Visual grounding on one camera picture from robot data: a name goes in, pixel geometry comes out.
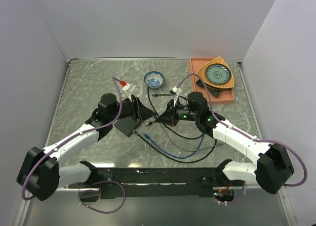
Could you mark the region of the black network switch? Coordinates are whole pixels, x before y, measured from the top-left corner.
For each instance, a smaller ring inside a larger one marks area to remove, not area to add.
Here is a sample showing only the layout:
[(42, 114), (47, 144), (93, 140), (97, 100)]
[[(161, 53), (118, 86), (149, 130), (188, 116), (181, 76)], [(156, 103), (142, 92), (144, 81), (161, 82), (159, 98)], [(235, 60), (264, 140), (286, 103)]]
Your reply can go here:
[(126, 117), (123, 119), (119, 119), (114, 123), (116, 129), (122, 132), (125, 136), (130, 137), (133, 131), (140, 125), (141, 123), (135, 121), (132, 117)]

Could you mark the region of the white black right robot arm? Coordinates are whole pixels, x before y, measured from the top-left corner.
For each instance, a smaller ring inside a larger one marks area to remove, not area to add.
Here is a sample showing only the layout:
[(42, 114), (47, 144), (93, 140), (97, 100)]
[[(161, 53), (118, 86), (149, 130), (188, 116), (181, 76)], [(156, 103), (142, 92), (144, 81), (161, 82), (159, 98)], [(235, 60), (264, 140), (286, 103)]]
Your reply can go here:
[(253, 181), (264, 191), (276, 194), (294, 174), (284, 146), (260, 142), (257, 137), (235, 127), (221, 115), (212, 113), (201, 92), (190, 93), (187, 105), (170, 100), (166, 110), (156, 119), (158, 123), (172, 127), (180, 120), (195, 122), (203, 134), (233, 147), (250, 160), (249, 163), (224, 161), (216, 173), (216, 181), (220, 185), (226, 186), (235, 180)]

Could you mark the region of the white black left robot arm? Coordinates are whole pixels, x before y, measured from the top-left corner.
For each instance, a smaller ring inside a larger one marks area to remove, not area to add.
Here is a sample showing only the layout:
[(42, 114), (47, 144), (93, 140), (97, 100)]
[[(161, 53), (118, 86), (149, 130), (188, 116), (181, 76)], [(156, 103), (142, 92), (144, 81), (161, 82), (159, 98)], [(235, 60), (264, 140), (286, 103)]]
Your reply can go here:
[(43, 201), (57, 189), (70, 184), (95, 186), (98, 175), (92, 164), (83, 162), (68, 167), (64, 164), (85, 147), (105, 137), (114, 122), (131, 132), (154, 115), (155, 112), (134, 95), (120, 100), (113, 93), (102, 95), (97, 108), (78, 130), (53, 145), (43, 149), (33, 147), (27, 152), (17, 177), (17, 183), (22, 186), (22, 198), (36, 197)]

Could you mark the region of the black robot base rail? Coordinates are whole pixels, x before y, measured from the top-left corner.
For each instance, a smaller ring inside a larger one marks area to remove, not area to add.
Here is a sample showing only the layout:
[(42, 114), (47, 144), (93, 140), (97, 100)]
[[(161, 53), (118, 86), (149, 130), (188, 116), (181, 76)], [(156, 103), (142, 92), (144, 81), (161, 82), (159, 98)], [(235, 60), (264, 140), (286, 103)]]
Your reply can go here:
[(212, 197), (214, 188), (239, 187), (241, 180), (229, 180), (216, 168), (99, 168), (82, 162), (91, 174), (72, 189), (99, 189), (101, 199), (114, 199), (125, 189), (127, 197), (198, 196)]

